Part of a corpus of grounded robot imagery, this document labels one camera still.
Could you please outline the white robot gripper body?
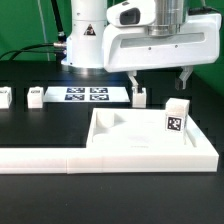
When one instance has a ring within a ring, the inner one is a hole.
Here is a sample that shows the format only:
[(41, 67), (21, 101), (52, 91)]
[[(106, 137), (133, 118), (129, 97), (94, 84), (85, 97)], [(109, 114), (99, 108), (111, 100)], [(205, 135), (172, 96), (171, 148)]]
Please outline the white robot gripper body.
[(104, 68), (134, 71), (213, 63), (222, 17), (190, 15), (186, 0), (125, 0), (107, 9)]

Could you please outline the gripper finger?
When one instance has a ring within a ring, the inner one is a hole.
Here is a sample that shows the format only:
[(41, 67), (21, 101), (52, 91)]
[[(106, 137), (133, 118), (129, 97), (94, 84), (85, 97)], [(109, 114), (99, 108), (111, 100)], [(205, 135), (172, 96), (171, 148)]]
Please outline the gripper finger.
[(142, 90), (142, 86), (138, 84), (137, 80), (135, 79), (135, 77), (137, 76), (137, 72), (136, 71), (129, 71), (128, 72), (128, 77), (132, 83), (132, 89), (133, 92), (135, 94), (140, 94), (143, 92)]
[(179, 77), (175, 79), (175, 88), (177, 90), (184, 90), (186, 88), (187, 80), (193, 72), (192, 66), (183, 66)]

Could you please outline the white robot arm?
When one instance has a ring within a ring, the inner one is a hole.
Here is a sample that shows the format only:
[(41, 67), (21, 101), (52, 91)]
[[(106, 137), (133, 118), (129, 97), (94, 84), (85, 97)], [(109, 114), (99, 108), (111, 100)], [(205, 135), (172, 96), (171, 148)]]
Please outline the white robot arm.
[(219, 57), (222, 15), (188, 0), (71, 0), (72, 32), (62, 65), (81, 74), (180, 67), (184, 89), (193, 67)]

